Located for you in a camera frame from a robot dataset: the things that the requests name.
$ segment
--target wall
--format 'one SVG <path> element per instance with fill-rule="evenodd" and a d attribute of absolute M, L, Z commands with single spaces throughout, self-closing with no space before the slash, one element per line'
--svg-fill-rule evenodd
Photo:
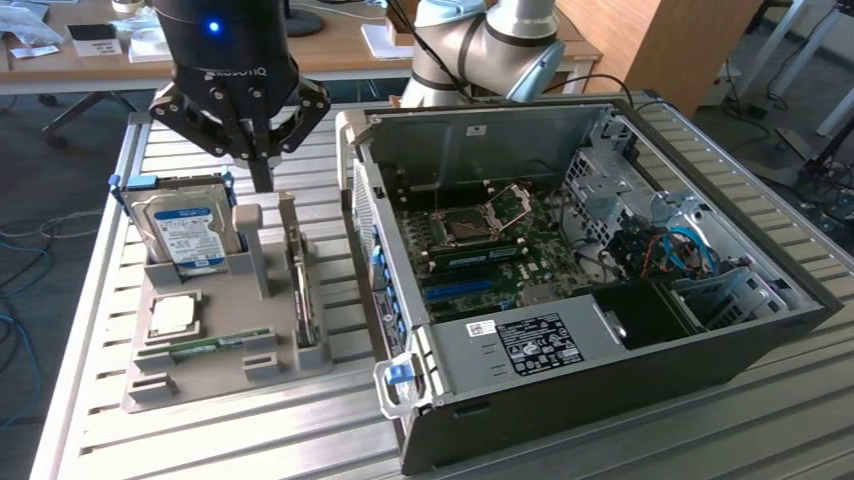
<path fill-rule="evenodd" d="M 828 8 L 829 7 L 824 5 L 807 8 L 800 14 L 797 20 L 795 20 L 792 33 L 805 37 L 815 24 L 827 13 Z M 776 23 L 780 21 L 784 14 L 785 9 L 771 8 L 768 13 L 764 15 L 764 18 Z M 824 38 L 823 47 L 841 58 L 854 62 L 854 18 L 847 16 L 841 17 L 839 23 Z"/>

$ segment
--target green circuit board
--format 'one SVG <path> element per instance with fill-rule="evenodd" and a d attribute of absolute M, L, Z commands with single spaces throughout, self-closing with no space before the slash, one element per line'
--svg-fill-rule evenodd
<path fill-rule="evenodd" d="M 560 233 L 553 220 L 560 205 L 552 192 L 525 192 L 527 213 L 520 199 L 512 196 L 499 195 L 491 202 L 497 223 L 507 224 L 519 217 L 499 234 L 484 218 L 489 212 L 483 205 L 397 213 L 414 277 L 434 322 L 524 306 L 532 288 L 540 292 L 545 289 L 556 300 L 601 282 L 596 276 L 604 273 L 588 276 Z M 464 291 L 469 285 L 480 288 L 471 293 L 429 296 L 436 289 L 444 293 L 441 289 L 452 291 L 461 286 Z"/>

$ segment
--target aluminum extrusion table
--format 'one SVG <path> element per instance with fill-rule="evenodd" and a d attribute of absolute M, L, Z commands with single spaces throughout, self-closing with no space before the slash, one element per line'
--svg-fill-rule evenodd
<path fill-rule="evenodd" d="M 341 108 L 274 170 L 276 188 L 296 194 L 317 245 L 333 372 L 138 414 L 117 408 L 145 250 L 108 199 L 32 478 L 398 477 L 337 204 L 332 118 Z M 819 480 L 854 470 L 854 262 L 673 111 L 656 105 L 643 116 L 845 308 L 727 384 L 418 479 Z M 140 120 L 128 127 L 116 171 L 189 175 L 224 163 Z M 664 170 L 651 173 L 676 188 L 680 180 Z M 250 193 L 245 172 L 234 173 L 238 201 L 261 203 L 270 238 L 281 233 L 274 203 Z"/>

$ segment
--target blue cable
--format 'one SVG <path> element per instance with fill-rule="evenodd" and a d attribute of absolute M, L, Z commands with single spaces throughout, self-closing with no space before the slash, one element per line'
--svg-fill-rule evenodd
<path fill-rule="evenodd" d="M 711 269 L 711 273 L 716 274 L 717 273 L 717 265 L 715 263 L 713 256 L 711 255 L 711 252 L 708 251 L 708 247 L 703 243 L 703 239 L 699 237 L 699 235 L 696 234 L 693 229 L 689 228 L 689 227 L 672 227 L 669 229 L 669 233 L 677 233 L 680 235 L 684 235 L 685 237 L 688 237 L 691 239 L 691 241 L 696 244 L 696 246 L 699 248 L 700 254 L 708 260 L 708 268 Z M 667 237 L 664 237 L 663 244 L 664 244 L 664 252 L 667 254 L 669 254 L 669 242 L 667 241 Z M 673 263 L 676 264 L 676 266 L 679 268 L 684 268 L 684 263 L 681 263 L 681 261 L 675 256 L 675 254 L 671 257 L 671 260 L 673 261 Z"/>
<path fill-rule="evenodd" d="M 14 245 L 9 245 L 7 243 L 2 243 L 2 242 L 0 242 L 0 247 L 7 248 L 9 250 L 17 250 L 19 252 L 36 252 L 41 256 L 41 258 L 45 259 L 44 266 L 41 268 L 41 272 L 38 273 L 38 275 L 36 275 L 36 278 L 33 278 L 26 284 L 23 284 L 22 287 L 19 287 L 13 292 L 3 293 L 3 294 L 0 295 L 0 298 L 9 298 L 9 297 L 17 295 L 18 293 L 21 293 L 29 287 L 32 287 L 44 278 L 44 276 L 50 271 L 50 265 L 53 263 L 53 256 L 46 252 L 46 250 L 41 250 L 40 248 L 15 247 Z"/>
<path fill-rule="evenodd" d="M 36 351 L 32 348 L 32 342 L 29 341 L 29 335 L 26 335 L 26 330 L 23 327 L 11 319 L 11 317 L 6 317 L 5 315 L 0 315 L 0 320 L 6 322 L 11 328 L 17 330 L 17 334 L 21 336 L 23 340 L 23 347 L 26 348 L 26 353 L 29 354 L 29 360 L 32 362 L 32 369 L 34 372 L 34 390 L 32 393 L 32 399 L 29 403 L 23 405 L 17 413 L 5 421 L 2 425 L 0 425 L 0 432 L 6 430 L 14 421 L 23 416 L 30 409 L 36 408 L 38 404 L 38 399 L 41 398 L 41 368 L 38 367 L 38 361 L 36 360 Z"/>

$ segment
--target robotic arm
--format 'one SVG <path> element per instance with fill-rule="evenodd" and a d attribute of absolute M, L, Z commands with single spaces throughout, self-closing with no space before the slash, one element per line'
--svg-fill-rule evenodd
<path fill-rule="evenodd" d="M 172 83 L 149 113 L 216 157 L 249 169 L 257 192 L 273 190 L 280 151 L 296 150 L 329 110 L 321 84 L 298 75 L 288 53 L 281 0 L 154 0 L 174 59 Z M 270 119 L 296 90 L 298 107 Z"/>
<path fill-rule="evenodd" d="M 541 93 L 563 59 L 553 0 L 421 0 L 414 31 L 452 75 L 515 102 Z M 412 78 L 401 106 L 461 103 L 463 97 L 433 56 L 416 44 Z"/>

